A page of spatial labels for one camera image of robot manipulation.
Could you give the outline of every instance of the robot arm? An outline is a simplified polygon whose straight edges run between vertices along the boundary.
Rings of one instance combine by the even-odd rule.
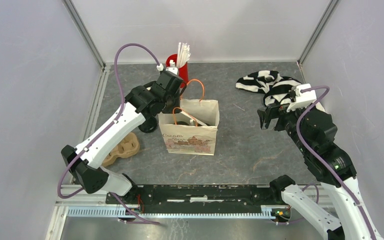
[[[155,116],[158,113],[171,113],[179,107],[180,85],[183,80],[177,75],[175,67],[161,71],[157,81],[145,86],[137,86],[125,97],[123,114],[117,111],[88,139],[76,147],[66,145],[62,151],[65,164],[68,164],[84,151],[80,159],[70,168],[70,173],[88,193],[105,190],[124,196],[131,188],[131,180],[123,174],[109,171],[101,166],[106,156],[121,140],[136,127],[143,132],[152,132],[157,128]],[[86,147],[99,138],[91,147]]]
[[[365,216],[363,216],[359,209],[363,208],[376,239],[383,240],[373,225],[360,195],[356,169],[350,156],[334,143],[338,128],[333,123],[332,116],[313,108],[300,122],[300,131],[305,142],[326,161],[351,192],[357,196],[359,204],[353,201],[353,198],[343,185],[304,147],[304,144],[298,137],[298,118],[303,114],[305,108],[316,100],[314,90],[305,93],[301,92],[301,90],[308,89],[309,87],[309,84],[303,84],[292,88],[291,97],[293,99],[291,104],[269,104],[266,109],[259,109],[257,113],[260,118],[261,128],[267,129],[272,119],[278,119],[274,130],[285,130],[302,152],[304,163],[307,165],[308,170],[328,192],[341,225],[338,225],[338,221],[332,218],[320,206],[309,202],[311,200],[302,194],[302,191],[299,190],[292,180],[285,181],[282,179],[287,176],[282,176],[270,183],[270,186],[273,185],[277,189],[275,191],[275,198],[281,198],[285,203],[297,209],[319,231],[325,240],[371,239],[369,228],[365,224]]]

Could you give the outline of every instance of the paper bag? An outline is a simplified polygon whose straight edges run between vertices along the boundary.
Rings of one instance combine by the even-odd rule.
[[[217,127],[220,121],[217,100],[181,99],[180,108],[190,116],[208,126],[179,125],[176,122],[190,122],[181,114],[158,114],[159,129],[169,153],[214,155],[216,149]]]

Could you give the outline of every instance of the white wall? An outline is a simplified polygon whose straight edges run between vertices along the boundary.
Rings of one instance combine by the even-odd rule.
[[[323,104],[337,144],[355,164],[384,237],[384,1],[341,1],[303,64],[305,80],[331,87]]]
[[[96,47],[114,62],[141,43],[161,62],[191,45],[191,61],[296,61],[329,0],[73,0]],[[152,62],[127,49],[119,62]]]
[[[0,0],[0,240],[44,239],[100,69],[60,0]]]

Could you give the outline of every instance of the striped cloth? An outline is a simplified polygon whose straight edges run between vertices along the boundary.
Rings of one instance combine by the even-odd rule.
[[[264,105],[290,104],[292,98],[290,91],[292,87],[302,83],[289,76],[281,76],[278,71],[261,70],[248,74],[236,81],[236,88],[245,91],[264,94]],[[321,104],[316,108],[325,111]]]

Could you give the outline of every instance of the illustration on bag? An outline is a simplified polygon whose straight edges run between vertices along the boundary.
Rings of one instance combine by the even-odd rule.
[[[171,150],[182,150],[195,153],[211,153],[211,144],[216,139],[209,136],[194,135],[188,139],[183,135],[167,135],[163,134],[165,146]]]

